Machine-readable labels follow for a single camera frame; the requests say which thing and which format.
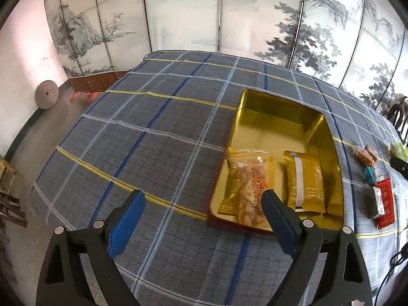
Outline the blue candy packet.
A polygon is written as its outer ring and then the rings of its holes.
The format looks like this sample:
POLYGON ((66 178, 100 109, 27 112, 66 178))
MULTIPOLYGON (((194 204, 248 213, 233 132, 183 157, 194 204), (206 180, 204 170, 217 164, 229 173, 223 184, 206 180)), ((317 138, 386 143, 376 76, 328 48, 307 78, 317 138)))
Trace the blue candy packet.
POLYGON ((365 167, 364 168, 364 177, 369 184, 376 184, 377 183, 377 175, 376 170, 373 167, 365 167))

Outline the clear bag of peanuts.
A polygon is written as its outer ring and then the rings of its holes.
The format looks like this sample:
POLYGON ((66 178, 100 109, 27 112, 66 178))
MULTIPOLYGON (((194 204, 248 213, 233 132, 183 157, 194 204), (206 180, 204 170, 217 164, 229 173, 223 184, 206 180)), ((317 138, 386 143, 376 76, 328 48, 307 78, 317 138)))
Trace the clear bag of peanuts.
POLYGON ((376 163, 365 148, 361 146, 353 146, 353 154, 355 159, 364 167, 374 168, 376 163))

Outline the red step cake packet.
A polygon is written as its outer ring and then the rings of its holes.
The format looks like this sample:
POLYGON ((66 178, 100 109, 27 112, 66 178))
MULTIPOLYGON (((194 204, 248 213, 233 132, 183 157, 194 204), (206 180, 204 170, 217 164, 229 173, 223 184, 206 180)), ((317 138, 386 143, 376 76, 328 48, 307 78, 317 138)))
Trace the red step cake packet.
POLYGON ((384 207, 384 214, 378 218, 378 229, 383 229, 395 223, 394 198, 392 192, 391 178, 387 177, 378 181, 374 186, 380 189, 381 201, 384 207))

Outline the orange fried twist snack packet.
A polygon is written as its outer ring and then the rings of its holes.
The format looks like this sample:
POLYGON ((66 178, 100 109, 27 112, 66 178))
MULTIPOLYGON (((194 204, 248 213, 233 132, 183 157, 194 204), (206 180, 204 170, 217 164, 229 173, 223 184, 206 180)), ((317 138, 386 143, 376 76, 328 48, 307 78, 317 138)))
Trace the orange fried twist snack packet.
POLYGON ((261 197, 274 186, 274 158, 262 149, 230 147, 226 160, 228 174, 218 213, 247 227, 265 227, 261 197))

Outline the brown sesame cake packet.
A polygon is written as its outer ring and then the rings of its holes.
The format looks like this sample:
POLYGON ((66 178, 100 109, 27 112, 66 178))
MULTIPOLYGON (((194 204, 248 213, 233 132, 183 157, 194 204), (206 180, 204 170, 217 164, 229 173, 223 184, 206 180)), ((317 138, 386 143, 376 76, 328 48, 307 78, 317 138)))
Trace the brown sesame cake packet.
POLYGON ((366 145, 365 147, 364 147, 364 149, 367 151, 367 153, 372 157, 372 160, 374 161, 374 162, 377 162, 378 160, 379 160, 379 156, 378 156, 378 153, 377 153, 377 151, 372 147, 372 146, 370 146, 370 145, 366 145))

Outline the grey silver snack packet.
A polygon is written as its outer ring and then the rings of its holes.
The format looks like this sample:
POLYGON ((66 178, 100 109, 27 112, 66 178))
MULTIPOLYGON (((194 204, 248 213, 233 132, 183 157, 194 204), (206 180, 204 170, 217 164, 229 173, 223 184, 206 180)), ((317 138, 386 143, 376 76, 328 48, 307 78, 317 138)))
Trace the grey silver snack packet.
POLYGON ((372 186, 366 193, 366 212, 369 218, 377 219, 385 214, 382 192, 377 186, 372 186))

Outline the green tissue pack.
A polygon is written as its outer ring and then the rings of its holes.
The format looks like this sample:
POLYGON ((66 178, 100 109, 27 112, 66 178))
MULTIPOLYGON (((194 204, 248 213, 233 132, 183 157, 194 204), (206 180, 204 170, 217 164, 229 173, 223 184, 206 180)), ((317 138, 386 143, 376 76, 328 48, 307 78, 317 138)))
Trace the green tissue pack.
POLYGON ((397 142, 395 144, 390 144, 389 155, 391 157, 396 157, 404 162, 408 162, 408 151, 404 144, 397 142))

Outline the dark wooden chair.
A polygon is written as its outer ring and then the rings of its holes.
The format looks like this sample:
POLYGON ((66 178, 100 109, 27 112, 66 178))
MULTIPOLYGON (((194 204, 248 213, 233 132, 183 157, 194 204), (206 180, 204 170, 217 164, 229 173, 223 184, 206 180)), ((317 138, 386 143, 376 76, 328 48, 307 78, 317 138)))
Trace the dark wooden chair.
POLYGON ((407 145, 407 96, 396 99, 389 109, 387 119, 395 128, 402 144, 407 145))

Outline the wooden stool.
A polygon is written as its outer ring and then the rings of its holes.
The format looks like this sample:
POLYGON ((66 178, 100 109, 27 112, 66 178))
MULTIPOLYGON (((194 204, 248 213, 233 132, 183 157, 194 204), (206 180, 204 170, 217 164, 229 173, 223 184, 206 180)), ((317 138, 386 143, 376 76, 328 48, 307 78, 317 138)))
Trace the wooden stool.
POLYGON ((11 194, 17 175, 17 170, 1 157, 1 221, 8 221, 26 228, 28 222, 26 214, 21 210, 20 199, 11 194))

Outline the gold snack packet in tin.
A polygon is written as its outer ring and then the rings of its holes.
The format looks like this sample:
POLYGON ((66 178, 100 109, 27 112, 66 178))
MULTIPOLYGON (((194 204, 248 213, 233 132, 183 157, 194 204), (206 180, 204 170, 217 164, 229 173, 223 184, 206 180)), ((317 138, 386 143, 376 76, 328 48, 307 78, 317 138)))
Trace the gold snack packet in tin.
POLYGON ((285 151, 287 205, 295 212, 325 213, 320 159, 308 153, 285 151))

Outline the red gold toffee tin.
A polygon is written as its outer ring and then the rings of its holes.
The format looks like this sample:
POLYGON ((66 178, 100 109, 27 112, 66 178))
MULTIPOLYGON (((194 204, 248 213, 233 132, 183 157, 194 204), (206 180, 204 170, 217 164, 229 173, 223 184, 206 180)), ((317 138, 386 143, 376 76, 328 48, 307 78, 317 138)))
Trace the red gold toffee tin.
POLYGON ((342 176, 333 137, 325 116, 296 101, 245 90, 230 129, 227 147, 264 150, 270 155, 272 189, 285 202, 288 179, 284 153, 318 158, 322 171, 325 212, 303 212, 319 227, 338 230, 344 224, 342 176))

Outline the painted folding screen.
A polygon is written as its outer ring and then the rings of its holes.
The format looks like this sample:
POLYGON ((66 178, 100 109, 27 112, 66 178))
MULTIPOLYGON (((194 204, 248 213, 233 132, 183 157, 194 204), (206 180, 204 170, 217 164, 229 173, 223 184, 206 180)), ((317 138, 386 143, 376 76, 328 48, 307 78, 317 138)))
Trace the painted folding screen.
POLYGON ((131 69, 155 50, 268 61, 385 112, 407 94, 407 26, 388 0, 44 0, 70 78, 131 69))

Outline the blue plaid tablecloth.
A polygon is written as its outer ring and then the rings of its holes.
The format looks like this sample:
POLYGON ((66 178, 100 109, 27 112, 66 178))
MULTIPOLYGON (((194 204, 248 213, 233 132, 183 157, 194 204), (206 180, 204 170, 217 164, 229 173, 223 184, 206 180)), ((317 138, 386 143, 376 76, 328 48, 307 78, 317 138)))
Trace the blue plaid tablecloth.
POLYGON ((145 192, 141 221, 120 273, 143 305, 265 305, 291 259, 273 236, 209 220, 241 93, 260 90, 322 112, 342 173, 345 222, 355 229, 374 298, 406 292, 390 258, 407 241, 407 181, 387 163, 392 125, 340 89, 295 71, 206 52, 158 51, 117 81, 59 143, 32 187, 49 227, 83 229, 145 192), (353 156, 369 144, 393 184, 396 222, 382 230, 367 215, 369 188, 353 156))

